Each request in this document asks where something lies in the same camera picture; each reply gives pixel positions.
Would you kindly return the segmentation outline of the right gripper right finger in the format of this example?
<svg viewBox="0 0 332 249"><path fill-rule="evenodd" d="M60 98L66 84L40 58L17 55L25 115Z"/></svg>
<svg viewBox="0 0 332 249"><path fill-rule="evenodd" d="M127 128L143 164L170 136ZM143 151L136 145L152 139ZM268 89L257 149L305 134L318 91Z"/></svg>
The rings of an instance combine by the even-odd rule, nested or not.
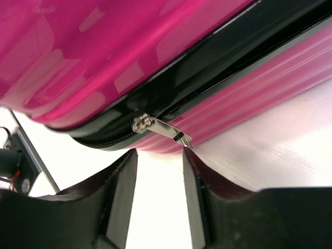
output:
<svg viewBox="0 0 332 249"><path fill-rule="evenodd" d="M331 248L331 188L250 191L190 148L183 174L193 248Z"/></svg>

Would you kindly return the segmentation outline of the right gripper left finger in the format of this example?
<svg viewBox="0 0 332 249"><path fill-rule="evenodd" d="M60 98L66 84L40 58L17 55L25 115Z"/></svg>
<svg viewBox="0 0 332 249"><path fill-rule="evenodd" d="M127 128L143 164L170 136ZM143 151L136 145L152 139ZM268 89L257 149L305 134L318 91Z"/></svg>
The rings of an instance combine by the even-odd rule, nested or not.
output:
<svg viewBox="0 0 332 249"><path fill-rule="evenodd" d="M136 174L131 149L56 195L1 190L1 248L125 248Z"/></svg>

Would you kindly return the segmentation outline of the silver zipper pull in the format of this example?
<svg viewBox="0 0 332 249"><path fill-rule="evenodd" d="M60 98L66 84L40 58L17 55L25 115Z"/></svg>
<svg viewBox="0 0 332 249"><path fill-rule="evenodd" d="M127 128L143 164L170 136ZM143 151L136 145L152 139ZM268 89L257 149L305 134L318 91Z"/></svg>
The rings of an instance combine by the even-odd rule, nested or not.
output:
<svg viewBox="0 0 332 249"><path fill-rule="evenodd" d="M190 143L192 140L191 136L185 134L179 128L152 117L149 114L143 114L137 118L134 118L132 130L137 134L143 134L146 131L151 131L170 138L184 147L192 148Z"/></svg>

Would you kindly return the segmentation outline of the pink teal kids suitcase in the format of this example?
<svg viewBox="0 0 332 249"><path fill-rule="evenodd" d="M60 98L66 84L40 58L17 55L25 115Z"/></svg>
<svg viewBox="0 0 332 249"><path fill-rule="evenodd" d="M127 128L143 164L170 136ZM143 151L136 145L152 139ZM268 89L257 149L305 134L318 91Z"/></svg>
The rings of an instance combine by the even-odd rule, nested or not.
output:
<svg viewBox="0 0 332 249"><path fill-rule="evenodd" d="M1 1L1 106L90 148L198 145L331 78L331 1Z"/></svg>

